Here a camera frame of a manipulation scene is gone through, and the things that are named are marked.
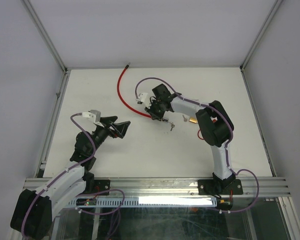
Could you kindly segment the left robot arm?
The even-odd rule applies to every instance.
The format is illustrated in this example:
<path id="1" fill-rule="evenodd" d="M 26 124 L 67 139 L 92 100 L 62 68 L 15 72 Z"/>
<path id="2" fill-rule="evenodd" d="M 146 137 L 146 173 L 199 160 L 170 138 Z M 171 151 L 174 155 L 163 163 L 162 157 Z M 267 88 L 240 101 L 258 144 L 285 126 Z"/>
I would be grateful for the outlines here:
<path id="1" fill-rule="evenodd" d="M 96 110 L 70 116 L 81 130 L 76 136 L 70 163 L 42 186 L 20 193 L 10 221 L 13 230 L 25 238 L 41 240 L 69 201 L 93 192 L 95 176 L 90 169 L 98 148 L 108 137 L 123 139 L 131 124 L 130 121 L 117 123 L 117 119 L 117 116 L 102 117 Z"/>

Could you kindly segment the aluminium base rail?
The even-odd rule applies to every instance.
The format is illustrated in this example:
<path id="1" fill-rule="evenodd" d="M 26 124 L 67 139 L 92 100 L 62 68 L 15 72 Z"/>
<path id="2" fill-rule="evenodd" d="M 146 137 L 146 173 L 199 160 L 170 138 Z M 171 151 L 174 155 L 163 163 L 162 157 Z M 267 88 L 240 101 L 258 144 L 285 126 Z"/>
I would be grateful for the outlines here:
<path id="1" fill-rule="evenodd" d="M 120 189 L 129 198 L 139 196 L 197 197 L 204 192 L 204 184 L 199 178 L 108 178 L 111 189 Z M 283 177 L 238 177 L 226 190 L 223 197 L 232 191 L 235 198 L 290 197 L 291 191 Z"/>

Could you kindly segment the thick red cable lock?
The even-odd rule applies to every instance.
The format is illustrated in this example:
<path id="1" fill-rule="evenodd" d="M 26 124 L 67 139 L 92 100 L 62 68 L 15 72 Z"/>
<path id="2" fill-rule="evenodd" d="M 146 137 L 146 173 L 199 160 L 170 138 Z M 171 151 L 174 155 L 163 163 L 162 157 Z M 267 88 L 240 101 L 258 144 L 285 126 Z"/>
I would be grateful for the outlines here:
<path id="1" fill-rule="evenodd" d="M 146 113 L 144 110 L 141 110 L 139 107 L 134 107 L 133 97 L 128 95 L 129 90 L 132 90 L 132 85 L 129 83 L 128 86 L 125 86 L 122 82 L 125 80 L 124 74 L 130 67 L 131 63 L 128 62 L 120 73 L 117 83 L 116 83 L 116 92 L 121 103 L 127 107 L 130 111 L 138 116 L 143 118 L 151 119 L 151 116 Z"/>

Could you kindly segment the brass padlock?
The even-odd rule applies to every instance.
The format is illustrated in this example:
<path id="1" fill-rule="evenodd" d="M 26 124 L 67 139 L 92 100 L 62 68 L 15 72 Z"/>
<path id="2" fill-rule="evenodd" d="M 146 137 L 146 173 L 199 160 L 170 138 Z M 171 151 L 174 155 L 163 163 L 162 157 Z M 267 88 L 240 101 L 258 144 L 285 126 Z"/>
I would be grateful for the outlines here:
<path id="1" fill-rule="evenodd" d="M 193 118 L 193 117 L 186 117 L 186 116 L 182 116 L 183 117 L 183 121 L 184 122 L 189 122 L 189 123 L 192 123 L 192 124 L 197 124 L 198 121 L 196 118 Z"/>

